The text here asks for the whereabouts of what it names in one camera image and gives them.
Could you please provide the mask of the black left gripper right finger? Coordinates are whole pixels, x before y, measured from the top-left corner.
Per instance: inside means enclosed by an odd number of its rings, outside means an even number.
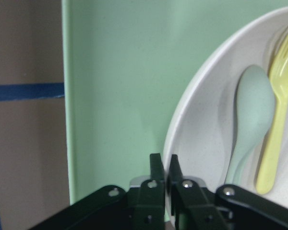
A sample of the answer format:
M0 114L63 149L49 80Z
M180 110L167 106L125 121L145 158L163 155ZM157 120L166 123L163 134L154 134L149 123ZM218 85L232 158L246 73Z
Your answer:
M219 230L221 216L210 192L200 179L183 176L178 156L169 166L170 214L177 230Z

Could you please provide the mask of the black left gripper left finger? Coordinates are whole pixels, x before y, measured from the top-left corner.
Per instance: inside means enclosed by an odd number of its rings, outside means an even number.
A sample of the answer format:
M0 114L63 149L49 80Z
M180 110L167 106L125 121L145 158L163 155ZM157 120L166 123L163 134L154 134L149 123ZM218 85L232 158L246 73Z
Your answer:
M128 191L132 230L163 230L165 214L164 167L159 153L149 156L150 175L132 179Z

